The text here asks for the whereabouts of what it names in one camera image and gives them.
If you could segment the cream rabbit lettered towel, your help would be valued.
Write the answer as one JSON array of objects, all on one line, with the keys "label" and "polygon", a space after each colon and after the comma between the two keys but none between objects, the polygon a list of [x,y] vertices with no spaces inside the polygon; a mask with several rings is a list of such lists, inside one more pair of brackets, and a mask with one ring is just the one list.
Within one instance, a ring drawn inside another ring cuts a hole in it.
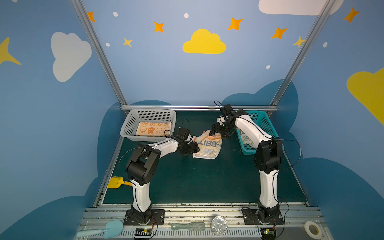
[{"label": "cream rabbit lettered towel", "polygon": [[193,136],[192,141],[198,144],[199,152],[193,153],[196,159],[216,159],[222,148],[222,138],[219,133],[210,136],[210,130],[204,131],[200,136]]}]

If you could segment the orange white patterned towel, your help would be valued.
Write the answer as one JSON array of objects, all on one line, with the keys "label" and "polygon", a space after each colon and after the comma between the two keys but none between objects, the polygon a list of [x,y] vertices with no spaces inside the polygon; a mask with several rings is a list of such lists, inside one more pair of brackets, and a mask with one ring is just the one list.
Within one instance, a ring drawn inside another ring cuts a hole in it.
[{"label": "orange white patterned towel", "polygon": [[164,137],[165,133],[169,133],[172,127],[172,122],[152,123],[140,122],[136,135],[145,137]]}]

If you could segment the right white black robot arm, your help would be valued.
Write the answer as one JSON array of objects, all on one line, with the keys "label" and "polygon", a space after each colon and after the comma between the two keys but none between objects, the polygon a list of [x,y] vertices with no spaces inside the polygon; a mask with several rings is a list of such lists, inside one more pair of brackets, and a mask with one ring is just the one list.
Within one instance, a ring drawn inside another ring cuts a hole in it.
[{"label": "right white black robot arm", "polygon": [[278,221],[281,215],[278,201],[278,174],[283,162],[283,144],[262,130],[248,115],[219,117],[211,126],[210,135],[216,133],[229,138],[235,129],[244,132],[257,147],[254,164],[260,174],[261,192],[258,202],[258,220],[262,224]]}]

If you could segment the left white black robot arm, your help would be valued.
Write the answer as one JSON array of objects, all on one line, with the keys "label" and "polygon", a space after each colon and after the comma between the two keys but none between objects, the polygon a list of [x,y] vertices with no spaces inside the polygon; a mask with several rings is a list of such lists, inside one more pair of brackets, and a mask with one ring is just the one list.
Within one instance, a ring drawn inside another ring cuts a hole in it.
[{"label": "left white black robot arm", "polygon": [[187,156],[198,153],[200,148],[198,143],[189,138],[184,141],[167,138],[154,144],[140,143],[135,148],[125,171],[133,185],[133,203],[129,214],[136,223],[146,225],[151,221],[150,182],[155,176],[160,158],[177,151]]}]

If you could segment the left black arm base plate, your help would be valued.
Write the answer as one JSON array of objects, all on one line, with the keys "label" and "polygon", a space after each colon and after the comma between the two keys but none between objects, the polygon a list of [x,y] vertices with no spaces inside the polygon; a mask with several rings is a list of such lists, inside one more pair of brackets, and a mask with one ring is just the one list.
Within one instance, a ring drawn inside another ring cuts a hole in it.
[{"label": "left black arm base plate", "polygon": [[163,226],[165,221],[164,210],[151,210],[141,213],[135,209],[130,209],[124,217],[124,226]]}]

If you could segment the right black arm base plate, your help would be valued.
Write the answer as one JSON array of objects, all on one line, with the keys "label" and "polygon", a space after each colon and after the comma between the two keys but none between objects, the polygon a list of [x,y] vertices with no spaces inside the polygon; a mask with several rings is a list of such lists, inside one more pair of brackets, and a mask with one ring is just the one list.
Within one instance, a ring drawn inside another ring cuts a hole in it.
[{"label": "right black arm base plate", "polygon": [[283,225],[284,218],[281,214],[272,217],[265,217],[259,209],[243,207],[241,209],[245,225]]}]

